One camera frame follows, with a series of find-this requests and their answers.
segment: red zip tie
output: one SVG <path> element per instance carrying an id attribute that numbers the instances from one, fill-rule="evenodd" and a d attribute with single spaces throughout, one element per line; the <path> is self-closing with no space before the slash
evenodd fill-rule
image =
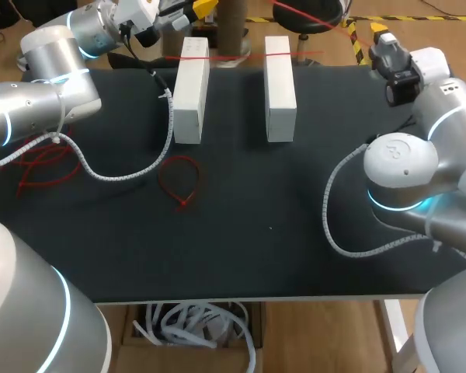
<path id="1" fill-rule="evenodd" d="M 51 148 L 48 148 L 46 149 L 45 151 L 43 152 L 46 152 L 47 150 L 52 150 L 54 149 L 54 147 L 51 147 Z M 50 165 L 51 163 L 54 163 L 56 161 L 60 161 L 62 158 L 64 158 L 64 156 L 71 151 L 71 149 L 68 147 L 68 146 L 62 146 L 62 147 L 59 147 L 59 148 L 56 148 L 56 149 L 62 149 L 62 153 L 53 157 L 53 158 L 50 158 L 50 159 L 47 159 L 46 161 L 39 161 L 37 162 L 36 159 L 34 161 L 24 161 L 24 160 L 20 160 L 20 161 L 12 161 L 12 163 L 14 163 L 15 165 L 19 165 L 19 166 L 40 166 L 40 165 Z"/>
<path id="2" fill-rule="evenodd" d="M 290 10 L 291 12 L 293 13 L 297 13 L 298 15 L 300 16 L 303 16 L 307 19 L 310 19 L 311 21 L 314 21 L 314 22 L 317 22 L 317 23 L 320 23 L 326 27 L 328 27 L 329 29 L 331 30 L 336 30 L 338 31 L 339 33 L 341 33 L 342 35 L 345 35 L 346 37 L 350 37 L 351 40 L 353 41 L 360 41 L 362 43 L 362 45 L 368 47 L 368 48 L 371 48 L 371 44 L 364 41 L 364 40 L 361 40 L 360 38 L 358 37 L 352 37 L 350 36 L 345 30 L 341 29 L 340 27 L 338 26 L 333 26 L 331 23 L 328 23 L 326 21 L 323 21 L 322 19 L 319 19 L 317 17 L 314 17 L 314 16 L 311 16 L 310 14 L 307 14 L 306 12 L 302 12 L 301 10 L 298 10 L 298 9 L 295 9 L 295 8 L 292 8 L 291 6 L 287 5 L 287 4 L 283 4 L 282 2 L 278 2 L 277 0 L 268 0 L 269 2 L 271 2 L 272 4 L 274 5 L 277 5 L 277 6 L 280 6 L 281 8 L 285 8 L 287 10 Z"/>
<path id="3" fill-rule="evenodd" d="M 166 60 L 217 60 L 217 61 L 229 61 L 229 60 L 236 60 L 239 58 L 264 58 L 269 56 L 299 56 L 302 54 L 323 54 L 324 51 L 305 51 L 305 52 L 282 52 L 282 53 L 268 53 L 268 54 L 250 54 L 248 57 L 246 56 L 209 56 L 209 57 L 179 57 L 179 56 L 165 56 Z"/>
<path id="4" fill-rule="evenodd" d="M 81 162 L 78 162 L 76 167 L 68 175 L 63 176 L 60 179 L 56 179 L 56 180 L 52 180 L 52 181 L 45 181 L 45 182 L 26 182 L 27 177 L 31 172 L 31 169 L 33 169 L 34 166 L 39 165 L 40 160 L 42 158 L 44 158 L 46 155 L 48 155 L 48 154 L 50 154 L 52 152 L 59 152 L 59 151 L 62 151 L 62 154 L 65 154 L 66 152 L 72 152 L 72 149 L 69 148 L 68 145 L 58 146 L 56 148 L 49 148 L 49 149 L 45 150 L 43 153 L 39 154 L 34 159 L 34 161 L 29 162 L 30 164 L 28 165 L 26 171 L 23 174 L 23 177 L 22 177 L 21 181 L 19 182 L 19 186 L 18 186 L 17 192 L 16 192 L 16 197 L 19 198 L 19 195 L 21 194 L 21 191 L 22 191 L 23 187 L 48 187 L 48 186 L 51 187 L 53 185 L 57 185 L 57 184 L 63 183 L 64 181 L 69 180 L 70 178 L 72 178 L 77 173 L 77 171 L 79 171 L 79 168 L 81 167 Z"/>
<path id="5" fill-rule="evenodd" d="M 190 193 L 190 195 L 184 200 L 179 195 L 169 190 L 168 187 L 162 181 L 162 170 L 166 166 L 169 166 L 170 163 L 180 160 L 180 159 L 183 161 L 187 161 L 188 163 L 191 163 L 191 165 L 195 167 L 195 170 L 196 170 L 195 189 L 193 189 L 192 193 Z M 162 162 L 161 167 L 158 171 L 157 180 L 158 180 L 158 185 L 160 185 L 162 190 L 164 190 L 169 196 L 171 196 L 172 198 L 174 198 L 175 200 L 179 202 L 179 206 L 176 208 L 176 210 L 179 211 L 179 210 L 182 210 L 195 197 L 196 189 L 200 181 L 200 168 L 199 168 L 198 163 L 194 159 L 187 157 L 185 155 L 174 155 L 173 157 L 167 158 L 164 162 Z"/>

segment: white tubing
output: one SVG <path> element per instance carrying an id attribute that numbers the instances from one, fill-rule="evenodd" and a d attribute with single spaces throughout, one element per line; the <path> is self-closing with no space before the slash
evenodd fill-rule
<path id="1" fill-rule="evenodd" d="M 168 104 L 169 104 L 169 123 L 168 123 L 168 134 L 167 138 L 165 139 L 164 143 L 164 148 L 161 151 L 161 154 L 157 157 L 157 159 L 147 168 L 142 169 L 141 171 L 138 171 L 137 173 L 131 173 L 129 175 L 125 176 L 102 176 L 96 173 L 95 171 L 92 170 L 92 168 L 89 166 L 89 164 L 86 162 L 85 156 L 83 155 L 81 149 L 76 145 L 76 143 L 67 135 L 65 134 L 58 134 L 58 137 L 64 141 L 66 141 L 71 148 L 75 151 L 76 155 L 79 158 L 79 161 L 81 162 L 83 168 L 85 171 L 93 178 L 100 180 L 100 181 L 106 181 L 106 182 L 118 182 L 118 181 L 125 181 L 125 180 L 130 180 L 130 179 L 135 179 L 139 176 L 143 176 L 144 174 L 152 171 L 165 157 L 165 154 L 167 153 L 169 149 L 169 145 L 171 144 L 171 139 L 172 139 L 172 129 L 174 125 L 174 106 L 172 103 L 172 94 L 169 89 L 165 89 L 165 94 L 164 96 L 168 99 Z M 10 163 L 14 159 L 20 157 L 22 154 L 30 150 L 32 147 L 38 145 L 39 143 L 49 139 L 53 138 L 57 135 L 56 133 L 49 133 L 49 134 L 44 134 L 42 136 L 39 136 L 38 138 L 32 140 L 28 144 L 24 145 L 20 149 L 16 150 L 13 152 L 11 155 L 5 157 L 4 159 L 0 160 L 0 167 L 5 166 L 7 163 Z"/>
<path id="2" fill-rule="evenodd" d="M 348 156 L 346 156 L 336 167 L 334 168 L 332 174 L 330 175 L 328 182 L 325 188 L 325 195 L 323 197 L 323 209 L 322 209 L 322 220 L 323 220 L 323 228 L 325 230 L 326 239 L 328 240 L 329 244 L 332 248 L 339 254 L 347 256 L 349 258 L 367 258 L 369 256 L 374 256 L 380 253 L 384 253 L 390 249 L 394 249 L 400 245 L 404 245 L 407 242 L 417 241 L 420 239 L 429 239 L 429 237 L 425 235 L 409 235 L 402 239 L 397 239 L 394 242 L 387 243 L 386 245 L 377 247 L 376 249 L 372 249 L 369 251 L 364 252 L 352 252 L 342 249 L 340 246 L 337 245 L 335 240 L 332 237 L 331 232 L 329 231 L 328 225 L 328 202 L 329 202 L 329 192 L 332 189 L 333 181 L 336 178 L 336 175 L 340 171 L 340 169 L 348 162 L 350 159 L 354 158 L 356 155 L 364 152 L 367 149 L 367 144 L 362 144 L 359 148 L 354 150 Z"/>
<path id="3" fill-rule="evenodd" d="M 245 317 L 248 318 L 248 313 L 243 305 L 239 304 L 242 311 L 245 313 Z M 204 328 L 210 318 L 221 317 L 224 320 L 224 324 L 235 322 L 242 329 L 242 334 L 245 334 L 245 341 L 247 343 L 247 348 L 249 349 L 249 366 L 247 367 L 247 373 L 253 373 L 256 368 L 256 348 L 254 347 L 254 341 L 252 335 L 249 332 L 248 324 L 241 320 L 239 317 L 233 313 L 212 305 L 210 303 L 201 303 L 201 302 L 183 302 L 179 303 L 171 310 L 169 310 L 161 320 L 161 331 L 162 335 L 166 340 L 159 340 L 155 337 L 154 331 L 152 330 L 152 323 L 148 322 L 152 319 L 151 312 L 152 304 L 147 304 L 147 327 L 150 327 L 148 330 L 144 330 L 138 322 L 133 321 L 134 327 L 141 333 L 142 336 L 150 340 L 154 345 L 181 345 L 181 346 L 202 346 L 215 348 L 217 346 L 216 340 L 206 340 L 195 334 L 189 332 L 188 328 L 183 329 L 183 325 L 171 324 L 168 325 L 169 320 L 173 315 L 180 312 L 183 313 L 183 310 L 188 314 L 186 321 L 193 323 L 196 326 L 202 326 Z M 196 315 L 201 315 L 202 320 L 196 322 Z"/>

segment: robotic arm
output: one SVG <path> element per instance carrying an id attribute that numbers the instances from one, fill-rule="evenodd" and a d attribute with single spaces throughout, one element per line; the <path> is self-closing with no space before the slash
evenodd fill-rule
<path id="1" fill-rule="evenodd" d="M 388 80 L 391 106 L 414 102 L 423 131 L 386 134 L 364 156 L 375 216 L 466 252 L 466 84 L 435 48 L 408 52 L 373 24 L 373 68 Z"/>
<path id="2" fill-rule="evenodd" d="M 85 66 L 123 42 L 131 30 L 144 47 L 158 31 L 181 30 L 217 0 L 98 0 L 58 17 L 21 41 L 33 81 L 0 83 L 0 146 L 92 115 L 102 105 Z"/>

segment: wooden floor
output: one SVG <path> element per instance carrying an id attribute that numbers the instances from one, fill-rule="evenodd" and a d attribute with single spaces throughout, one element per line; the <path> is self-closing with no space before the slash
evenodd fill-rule
<path id="1" fill-rule="evenodd" d="M 271 17 L 271 5 L 267 0 L 248 1 L 249 16 Z M 430 1 L 448 12 L 466 14 L 466 0 Z M 439 15 L 437 11 L 419 0 L 354 0 L 351 14 L 355 16 Z M 388 21 L 384 23 L 409 50 L 428 46 L 442 49 L 455 74 L 466 81 L 466 22 Z M 292 49 L 296 48 L 297 36 L 277 24 L 249 23 L 248 28 L 253 53 L 263 52 L 265 35 L 287 34 L 290 36 Z M 21 73 L 15 66 L 15 56 L 19 53 L 21 37 L 32 29 L 29 23 L 21 21 L 5 31 L 7 42 L 0 44 L 0 82 L 20 79 Z M 364 42 L 369 43 L 371 40 L 369 22 L 359 21 L 357 34 Z M 350 40 L 341 33 L 332 31 L 311 36 L 309 43 L 310 50 L 324 51 L 324 54 L 316 58 L 322 64 L 356 64 Z M 137 52 L 147 59 L 159 55 L 158 47 L 147 51 L 138 48 Z M 89 63 L 91 68 L 108 68 L 105 58 Z M 247 64 L 258 63 L 259 61 L 249 61 Z M 403 302 L 402 306 L 409 331 L 412 331 L 412 315 L 416 301 Z M 262 351 L 263 371 L 266 373 L 316 371 L 383 373 L 388 369 L 372 302 L 270 302 L 266 307 L 266 313 L 266 338 Z M 128 356 L 125 358 L 133 361 L 132 368 L 128 366 L 126 370 L 121 371 L 128 373 L 144 371 L 143 368 L 138 369 L 143 365 L 134 363 L 136 355 Z M 168 369 L 165 364 L 160 364 L 158 371 L 183 370 Z"/>

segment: table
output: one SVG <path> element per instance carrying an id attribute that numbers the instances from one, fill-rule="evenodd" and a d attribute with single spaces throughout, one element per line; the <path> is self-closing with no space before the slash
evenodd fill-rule
<path id="1" fill-rule="evenodd" d="M 176 71 L 161 74 L 173 87 Z M 74 140 L 98 173 L 144 168 L 164 143 L 165 100 L 141 70 L 92 76 L 103 108 L 73 126 Z M 0 222 L 94 302 L 397 298 L 422 294 L 465 269 L 452 249 L 434 253 L 426 241 L 368 259 L 332 250 L 321 220 L 329 174 L 371 134 L 401 124 L 410 107 L 388 108 L 384 82 L 367 67 L 295 68 L 294 81 L 294 142 L 269 144 L 262 70 L 211 70 L 202 144 L 174 144 L 170 151 L 194 158 L 202 172 L 196 199 L 182 211 L 156 173 L 112 184 L 79 172 L 17 199 L 23 171 L 7 166 L 0 170 Z M 14 147 L 0 149 L 0 158 Z M 64 175 L 73 164 L 34 177 Z M 364 181 L 358 158 L 330 198 L 330 228 L 348 250 L 405 235 L 374 218 Z"/>

